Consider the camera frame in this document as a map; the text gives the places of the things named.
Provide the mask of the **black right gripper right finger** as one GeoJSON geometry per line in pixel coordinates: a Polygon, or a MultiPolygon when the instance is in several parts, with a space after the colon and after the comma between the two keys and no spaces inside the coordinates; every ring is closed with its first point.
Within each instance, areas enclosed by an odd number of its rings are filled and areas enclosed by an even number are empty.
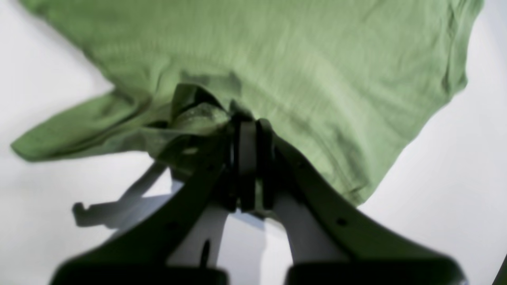
{"type": "Polygon", "coordinates": [[[265,202],[293,257],[286,285],[464,285],[450,257],[403,238],[352,206],[306,157],[257,121],[265,202]]]}

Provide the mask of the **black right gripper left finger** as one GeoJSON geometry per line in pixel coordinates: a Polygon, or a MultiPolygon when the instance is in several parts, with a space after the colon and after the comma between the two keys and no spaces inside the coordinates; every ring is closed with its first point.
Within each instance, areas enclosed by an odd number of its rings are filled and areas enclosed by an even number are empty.
{"type": "Polygon", "coordinates": [[[257,125],[227,128],[183,187],[121,236],[64,263],[53,285],[227,285],[217,258],[237,201],[255,208],[257,125]]]}

